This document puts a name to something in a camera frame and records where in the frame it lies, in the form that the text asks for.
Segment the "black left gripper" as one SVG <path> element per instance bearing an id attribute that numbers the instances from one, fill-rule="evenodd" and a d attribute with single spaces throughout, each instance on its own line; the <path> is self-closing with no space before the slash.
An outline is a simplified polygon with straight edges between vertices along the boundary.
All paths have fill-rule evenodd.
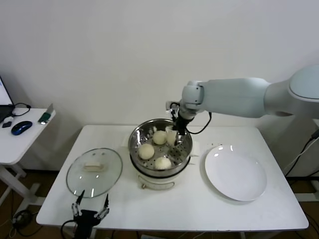
<path id="1" fill-rule="evenodd" d="M 74 239 L 88 239 L 91 235 L 94 226 L 100 223 L 99 219 L 104 219 L 109 213 L 109 194 L 107 194 L 103 208 L 99 211 L 81 210 L 80 204 L 83 199 L 85 190 L 78 196 L 75 203 L 72 204 L 72 213 L 75 216 L 74 222 L 77 225 Z"/>

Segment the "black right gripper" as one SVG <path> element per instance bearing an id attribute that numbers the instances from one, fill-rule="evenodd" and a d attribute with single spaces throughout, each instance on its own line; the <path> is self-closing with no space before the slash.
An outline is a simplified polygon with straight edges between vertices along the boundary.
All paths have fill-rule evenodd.
<path id="1" fill-rule="evenodd" d="M 184 118 L 180 114 L 177 115 L 177 118 L 174 121 L 174 125 L 166 127 L 167 133 L 174 133 L 177 131 L 175 136 L 175 144 L 179 145 L 183 143 L 184 137 L 186 134 L 187 125 L 192 121 L 192 118 Z"/>

